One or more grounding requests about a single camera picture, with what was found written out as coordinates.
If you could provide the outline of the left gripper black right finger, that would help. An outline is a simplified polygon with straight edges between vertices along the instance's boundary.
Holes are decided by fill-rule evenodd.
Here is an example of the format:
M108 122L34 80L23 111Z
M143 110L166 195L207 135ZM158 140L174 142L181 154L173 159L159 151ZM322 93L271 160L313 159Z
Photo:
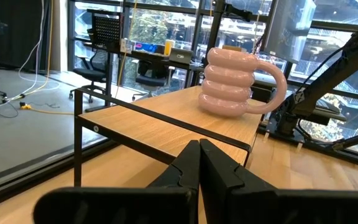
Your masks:
M209 140L200 146L208 224L358 224L358 191L278 189Z

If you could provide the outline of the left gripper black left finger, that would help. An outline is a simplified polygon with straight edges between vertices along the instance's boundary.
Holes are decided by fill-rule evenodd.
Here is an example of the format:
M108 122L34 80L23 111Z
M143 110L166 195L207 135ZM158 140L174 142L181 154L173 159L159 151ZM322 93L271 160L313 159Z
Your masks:
M200 143L191 140L146 188L64 187L35 204L35 224L197 224Z

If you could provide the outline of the pink ribbed ceramic mug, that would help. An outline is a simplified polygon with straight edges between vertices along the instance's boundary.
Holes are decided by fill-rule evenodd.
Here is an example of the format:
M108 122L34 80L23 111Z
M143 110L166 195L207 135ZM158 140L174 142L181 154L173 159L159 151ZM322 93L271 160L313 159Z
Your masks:
M198 97L199 106L212 114L238 117L243 114L265 114L278 108L285 99L287 81L275 65L259 60L254 54L213 47L207 54L204 79ZM254 72L263 70L276 82L276 95L267 104L249 105Z

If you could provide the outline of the black office chair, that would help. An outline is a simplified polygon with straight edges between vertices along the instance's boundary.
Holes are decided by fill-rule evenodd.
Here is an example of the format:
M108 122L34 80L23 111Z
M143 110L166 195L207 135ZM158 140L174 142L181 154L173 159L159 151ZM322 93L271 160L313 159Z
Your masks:
M91 91L99 90L106 96L111 96L111 54L102 49L96 49L92 57L76 56L83 64L84 68L74 68L73 72L89 80L90 85L85 85Z
M135 82L143 89L147 90L147 92L133 94L132 101L135 101L137 96L140 96L140 100L151 98L155 96L155 94L153 94L154 91L163 87L169 87L175 70L176 68L173 66L139 60L137 62L137 76Z

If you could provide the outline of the black desk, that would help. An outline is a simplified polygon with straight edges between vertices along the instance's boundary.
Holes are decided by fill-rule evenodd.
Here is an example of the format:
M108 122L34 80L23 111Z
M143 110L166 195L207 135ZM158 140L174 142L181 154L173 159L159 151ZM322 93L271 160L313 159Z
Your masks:
M85 42L84 45L86 47L91 47L92 49L104 50L109 54L109 57L111 54L117 54L118 56L135 58L138 60L138 63L150 62L151 63L151 65L149 66L150 70L154 69L155 67L162 67L162 66L164 67L167 66L170 70L175 70L176 68L186 70L188 74L186 76L185 88L199 85L201 73L204 72L204 67L202 63L190 63L190 64L179 63L169 60L168 57L163 57L158 54L149 54L147 52L141 52L136 50L130 53L126 53L126 52L121 52L120 50L107 49L105 46L95 45L90 42Z

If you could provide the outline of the grey laptop device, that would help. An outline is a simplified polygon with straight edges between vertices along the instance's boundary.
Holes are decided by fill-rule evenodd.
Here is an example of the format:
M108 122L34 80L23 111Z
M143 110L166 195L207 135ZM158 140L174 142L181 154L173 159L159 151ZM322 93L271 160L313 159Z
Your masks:
M189 65L192 61L192 57L193 52L190 50L172 48L169 61Z

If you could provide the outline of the yellow cup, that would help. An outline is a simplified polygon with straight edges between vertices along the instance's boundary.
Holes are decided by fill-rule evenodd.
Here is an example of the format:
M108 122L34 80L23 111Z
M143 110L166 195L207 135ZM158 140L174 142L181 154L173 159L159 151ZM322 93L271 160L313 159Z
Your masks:
M167 39L165 41L165 49L164 49L164 55L165 56L170 56L170 53L172 51L172 48L175 47L175 41L174 40L169 40Z

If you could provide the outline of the grey hanging monitor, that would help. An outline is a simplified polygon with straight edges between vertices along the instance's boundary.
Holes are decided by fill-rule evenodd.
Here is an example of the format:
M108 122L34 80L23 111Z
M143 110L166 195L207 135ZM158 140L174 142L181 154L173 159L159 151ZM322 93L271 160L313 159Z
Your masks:
M273 0L260 50L291 63L298 63L309 34L314 0Z

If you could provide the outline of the black perforated panel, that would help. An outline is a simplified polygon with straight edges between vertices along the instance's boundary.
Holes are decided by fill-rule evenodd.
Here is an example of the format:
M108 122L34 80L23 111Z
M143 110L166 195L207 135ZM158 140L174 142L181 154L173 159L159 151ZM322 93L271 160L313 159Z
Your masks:
M106 47L109 51L119 50L123 24L122 13L99 9L86 11L91 14L91 28L88 29L91 43Z

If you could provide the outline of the wooden shelf with black frame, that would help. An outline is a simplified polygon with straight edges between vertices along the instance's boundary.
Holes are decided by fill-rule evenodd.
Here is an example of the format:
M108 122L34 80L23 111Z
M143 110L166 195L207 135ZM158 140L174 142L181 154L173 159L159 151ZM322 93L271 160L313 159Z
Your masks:
M74 93L74 185L145 187L191 140L208 139L236 162L251 166L260 115L222 118L198 107L201 88L191 87L86 113L83 95ZM114 144L105 159L85 164L83 129Z

